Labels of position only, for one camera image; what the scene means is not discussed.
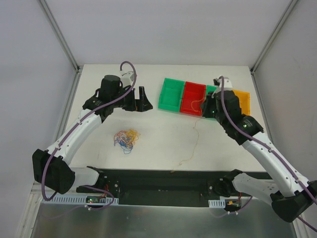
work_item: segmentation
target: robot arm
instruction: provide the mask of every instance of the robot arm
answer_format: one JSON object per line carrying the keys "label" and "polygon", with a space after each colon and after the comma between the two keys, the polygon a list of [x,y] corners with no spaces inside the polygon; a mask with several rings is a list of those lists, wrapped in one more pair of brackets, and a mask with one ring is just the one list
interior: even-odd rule
{"label": "robot arm", "polygon": [[[263,182],[242,171],[233,170],[214,186],[214,191],[225,197],[229,197],[235,191],[255,196],[271,205],[280,218],[292,222],[313,202],[306,189],[314,197],[317,196],[317,181],[310,182],[296,171],[273,145],[259,123],[253,117],[241,113],[239,98],[234,95],[228,78],[215,79],[214,84],[217,89],[213,93],[210,92],[201,105],[203,116],[215,118],[228,136],[249,151],[275,182],[275,184]],[[226,112],[239,130],[233,127],[223,109],[221,88],[223,88]],[[295,173],[297,178],[294,178],[289,169]]]}
{"label": "robot arm", "polygon": [[42,183],[45,165],[52,155],[53,159],[46,173],[45,186],[60,194],[66,193],[72,186],[95,185],[104,179],[104,175],[95,168],[70,168],[69,165],[76,151],[87,137],[113,113],[114,108],[131,112],[145,112],[153,108],[146,97],[144,87],[139,87],[140,99],[135,99],[134,89],[132,89],[121,100],[101,107],[119,98],[131,87],[134,73],[121,71],[121,75],[121,78],[106,75],[101,87],[85,102],[83,110],[69,129],[47,150],[38,149],[34,152],[33,171],[37,182]]}

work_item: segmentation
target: white tabletop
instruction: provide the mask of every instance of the white tabletop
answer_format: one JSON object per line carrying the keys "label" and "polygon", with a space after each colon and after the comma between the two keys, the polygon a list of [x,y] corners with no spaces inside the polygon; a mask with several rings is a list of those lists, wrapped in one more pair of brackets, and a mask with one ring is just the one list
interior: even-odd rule
{"label": "white tabletop", "polygon": [[[158,109],[164,78],[212,85],[224,75],[233,87],[250,93],[251,115],[265,128],[259,102],[247,66],[135,65],[138,86],[144,86],[153,110],[139,113],[115,109],[75,154],[71,167],[94,166],[103,169],[264,171],[257,160],[229,138],[214,120],[202,119]],[[119,74],[119,65],[86,64],[78,84],[68,119],[69,126],[78,116],[107,74]],[[130,154],[114,146],[113,136],[133,128],[141,135]]]}

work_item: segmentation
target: purple cable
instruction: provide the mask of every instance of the purple cable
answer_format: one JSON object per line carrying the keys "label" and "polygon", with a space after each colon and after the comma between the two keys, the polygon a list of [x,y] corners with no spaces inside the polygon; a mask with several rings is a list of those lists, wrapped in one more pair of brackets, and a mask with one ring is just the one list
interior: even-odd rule
{"label": "purple cable", "polygon": [[[102,210],[102,209],[107,208],[107,207],[110,206],[111,204],[113,204],[113,202],[114,202],[114,196],[112,195],[112,193],[110,193],[110,192],[108,192],[108,191],[106,191],[106,190],[102,190],[102,189],[99,189],[99,188],[91,187],[91,186],[88,186],[88,185],[85,185],[85,186],[83,186],[83,187],[86,187],[86,188],[89,188],[89,189],[92,189],[92,190],[95,190],[95,191],[100,191],[100,192],[106,193],[106,194],[110,195],[110,197],[112,198],[112,200],[111,200],[111,202],[110,202],[109,204],[107,204],[107,205],[105,205],[105,206],[102,206],[102,207],[100,207],[100,208],[90,207],[91,210],[93,210],[93,211]],[[68,213],[70,213],[70,212],[72,212],[72,211],[74,211],[74,210],[76,210],[77,208],[80,208],[80,207],[85,207],[85,205],[78,205],[78,206],[73,207],[73,208],[69,209],[68,211],[66,211],[66,212],[64,212],[64,213],[62,213],[62,214],[59,214],[59,215],[57,215],[57,216],[54,216],[54,217],[47,217],[47,216],[43,215],[42,212],[41,212],[41,217],[44,217],[45,219],[48,219],[48,220],[54,220],[54,219],[60,218],[60,217],[62,217],[62,216],[65,216],[65,215],[67,215]]]}
{"label": "purple cable", "polygon": [[[288,164],[284,161],[284,159],[274,150],[271,150],[271,147],[269,147],[267,144],[265,144],[264,142],[248,135],[247,133],[243,132],[234,122],[233,120],[230,118],[229,113],[227,111],[226,105],[224,104],[224,77],[220,76],[219,79],[222,80],[222,84],[221,84],[221,105],[223,108],[223,111],[228,119],[228,121],[230,122],[230,124],[242,135],[244,135],[246,138],[255,141],[256,143],[260,144],[261,146],[265,147],[266,149],[268,149],[269,151],[271,151],[271,153],[273,155],[276,156],[276,158],[278,158],[278,160],[285,166],[285,168],[288,170],[288,172],[292,175],[292,177],[298,181],[298,184],[303,188],[303,190],[305,190],[305,192],[308,194],[308,196],[312,199],[312,201],[317,205],[317,200],[315,199],[315,197],[312,195],[312,193],[306,188],[306,186],[299,180],[299,178],[297,177],[297,175],[295,174],[295,172],[288,166]],[[312,225],[310,225],[308,222],[304,221],[302,218],[298,217],[299,220],[301,220],[302,222],[304,222],[304,224],[306,224],[307,226],[309,226],[311,229],[313,229],[315,232],[317,232],[317,229],[314,228]]]}
{"label": "purple cable", "polygon": [[[125,96],[127,96],[127,95],[132,91],[132,89],[133,89],[133,87],[134,87],[134,85],[135,85],[135,82],[137,81],[137,72],[136,72],[135,67],[133,66],[133,64],[130,63],[129,61],[124,61],[124,62],[122,62],[121,65],[120,65],[120,70],[122,70],[122,66],[123,66],[124,64],[126,64],[126,63],[129,64],[129,65],[132,67],[133,73],[134,73],[134,80],[133,80],[133,83],[132,83],[131,87],[130,87],[122,96],[118,97],[117,99],[114,99],[113,101],[111,101],[111,102],[109,102],[109,103],[103,104],[103,105],[101,105],[101,106],[99,106],[99,107],[93,109],[92,111],[90,111],[90,112],[87,113],[86,115],[84,115],[83,118],[81,118],[81,119],[79,120],[79,123],[76,123],[76,124],[69,130],[69,132],[65,135],[65,137],[60,141],[60,143],[58,144],[58,147],[61,147],[61,145],[62,145],[62,144],[65,142],[65,140],[71,135],[71,133],[77,128],[77,126],[79,126],[80,123],[81,123],[82,121],[84,121],[87,117],[89,117],[91,114],[93,114],[95,111],[97,111],[97,110],[99,110],[99,109],[101,109],[101,108],[107,107],[107,106],[109,106],[109,105],[111,105],[111,104],[113,104],[113,103],[118,102],[119,100],[121,100],[122,98],[124,98]],[[42,183],[42,196],[43,196],[43,199],[44,199],[45,201],[51,201],[51,200],[55,197],[55,195],[57,194],[57,192],[55,192],[50,198],[47,198],[47,197],[46,197],[46,194],[45,194],[45,178],[46,178],[46,173],[47,173],[47,171],[48,171],[50,162],[52,161],[52,159],[53,159],[53,157],[54,157],[54,155],[56,154],[57,151],[58,151],[57,148],[55,148],[55,149],[53,150],[53,152],[52,152],[52,154],[50,155],[48,161],[46,162],[45,167],[44,167],[44,170],[43,170],[43,175],[42,175],[41,183]]]}
{"label": "purple cable", "polygon": [[[250,205],[250,202],[251,202],[251,200],[252,200],[252,198],[253,198],[253,197],[251,196],[250,199],[246,202],[246,204],[244,204],[243,207],[241,207],[241,208],[240,208],[238,211],[236,211],[236,212],[237,212],[237,213],[242,212],[242,210],[244,210],[247,206],[249,206],[249,205]],[[216,216],[216,215],[214,215],[213,213],[211,213],[211,214],[212,214],[213,217],[221,218],[221,217],[224,217],[224,216],[226,216],[226,215],[236,214],[236,212],[224,213],[224,214],[222,214],[222,215],[220,215],[220,216]]]}
{"label": "purple cable", "polygon": [[310,229],[312,229],[314,232],[317,232],[317,229],[315,227],[313,227],[311,224],[309,224],[307,221],[305,221],[303,218],[298,217],[298,219],[304,223],[306,226],[308,226]]}

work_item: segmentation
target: purple wire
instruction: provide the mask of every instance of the purple wire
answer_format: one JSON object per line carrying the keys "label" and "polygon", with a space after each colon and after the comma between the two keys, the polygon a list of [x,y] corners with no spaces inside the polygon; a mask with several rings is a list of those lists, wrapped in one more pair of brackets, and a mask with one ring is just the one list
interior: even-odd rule
{"label": "purple wire", "polygon": [[[58,144],[58,147],[61,147],[61,145],[65,142],[65,140],[71,135],[71,133],[72,133],[72,132],[81,124],[81,122],[84,121],[87,117],[89,117],[91,114],[93,114],[95,111],[97,111],[97,110],[99,110],[99,109],[102,109],[102,108],[107,107],[107,106],[109,106],[109,105],[111,105],[111,104],[113,104],[113,103],[118,102],[119,100],[121,100],[122,98],[124,98],[125,96],[127,96],[127,95],[132,91],[132,89],[133,89],[133,87],[134,87],[134,85],[135,85],[135,82],[137,81],[137,72],[136,72],[136,70],[135,70],[134,65],[133,65],[131,62],[129,62],[129,61],[124,61],[124,62],[122,62],[121,65],[120,65],[120,70],[122,70],[122,66],[123,66],[124,64],[126,64],[126,63],[129,64],[129,65],[132,67],[133,73],[134,73],[134,80],[133,80],[133,83],[132,83],[131,87],[130,87],[122,96],[118,97],[117,99],[114,99],[113,101],[111,101],[111,102],[109,102],[109,103],[103,104],[103,105],[101,105],[101,106],[99,106],[99,107],[93,109],[92,111],[90,111],[90,112],[87,113],[86,115],[84,115],[83,118],[81,118],[81,119],[79,120],[79,122],[76,123],[76,124],[69,130],[69,132],[64,136],[64,138],[63,138],[63,139],[60,141],[60,143]],[[45,201],[51,201],[51,200],[55,197],[55,195],[57,194],[57,192],[55,192],[50,198],[47,198],[47,197],[46,197],[46,194],[45,194],[45,178],[46,178],[46,173],[47,173],[48,168],[49,168],[49,165],[50,165],[50,163],[51,163],[51,161],[52,161],[52,159],[53,159],[53,157],[54,157],[54,155],[56,154],[57,151],[58,151],[57,148],[55,148],[55,149],[53,150],[53,152],[52,152],[52,154],[50,155],[48,161],[46,162],[45,167],[44,167],[44,170],[43,170],[43,175],[42,175],[41,183],[42,183],[42,196],[43,196],[43,199],[44,199]]]}
{"label": "purple wire", "polygon": [[[252,196],[250,197],[250,199],[246,202],[246,204],[244,204],[243,205],[243,207],[241,207],[238,211],[236,211],[237,213],[239,213],[239,212],[242,212],[247,206],[249,206],[250,205],[250,202],[251,202],[251,200],[252,200]],[[221,218],[221,217],[224,217],[224,216],[226,216],[226,215],[230,215],[230,214],[236,214],[236,212],[229,212],[229,213],[224,213],[224,214],[222,214],[222,215],[220,215],[220,216],[216,216],[216,215],[214,215],[213,213],[211,213],[212,214],[212,216],[213,217],[216,217],[216,218]]]}
{"label": "purple wire", "polygon": [[[224,103],[224,77],[220,76],[219,79],[222,80],[222,84],[221,84],[221,105],[223,108],[223,111],[228,119],[228,121],[230,122],[230,124],[242,135],[244,135],[246,138],[255,141],[256,143],[260,144],[261,146],[265,147],[266,149],[268,149],[273,155],[276,156],[276,158],[279,159],[279,161],[285,166],[285,168],[288,170],[288,172],[293,176],[293,178],[295,180],[298,181],[298,184],[303,188],[303,190],[305,190],[305,192],[308,194],[308,196],[312,199],[312,201],[317,205],[317,200],[315,199],[315,197],[312,195],[312,193],[306,188],[306,186],[299,180],[299,178],[297,177],[297,175],[295,174],[295,172],[291,169],[291,167],[288,166],[288,164],[284,161],[284,159],[274,150],[271,149],[271,147],[269,147],[267,144],[265,144],[264,142],[248,135],[247,133],[245,133],[244,131],[242,131],[234,122],[233,120],[230,118],[230,115],[227,111],[226,105]],[[309,226],[311,229],[313,229],[315,232],[317,232],[317,229],[314,228],[312,225],[310,225],[308,222],[304,221],[302,218],[298,217],[299,220],[301,220],[302,222],[304,222],[305,225]]]}
{"label": "purple wire", "polygon": [[313,227],[311,224],[309,224],[307,221],[305,221],[303,218],[298,217],[298,219],[304,223],[306,226],[308,226],[310,229],[312,229],[314,232],[317,232],[317,229],[315,227]]}
{"label": "purple wire", "polygon": [[[109,204],[107,204],[107,205],[105,205],[105,206],[102,206],[102,207],[100,207],[100,208],[90,207],[91,210],[93,210],[93,211],[102,210],[102,209],[107,208],[107,207],[110,206],[111,204],[113,204],[113,202],[114,202],[114,196],[113,196],[112,193],[110,193],[110,192],[108,192],[108,191],[106,191],[106,190],[99,189],[99,188],[95,188],[95,187],[91,187],[91,186],[88,186],[88,185],[85,185],[85,186],[83,186],[83,187],[86,187],[86,188],[89,188],[89,189],[92,189],[92,190],[95,190],[95,191],[100,191],[100,192],[106,193],[106,194],[110,195],[110,197],[112,198],[112,200],[111,200],[111,202],[110,202]],[[62,213],[62,214],[59,214],[59,215],[57,215],[57,216],[54,216],[54,217],[47,217],[47,216],[43,215],[43,213],[41,212],[41,217],[44,217],[45,219],[48,219],[48,220],[54,220],[54,219],[60,218],[60,217],[62,217],[62,216],[65,216],[65,215],[67,215],[68,213],[70,213],[70,212],[72,212],[72,211],[74,211],[74,210],[76,210],[77,208],[80,208],[80,207],[85,207],[85,205],[78,205],[78,206],[73,207],[73,208],[69,209],[68,211],[66,211],[66,212],[64,212],[64,213]]]}

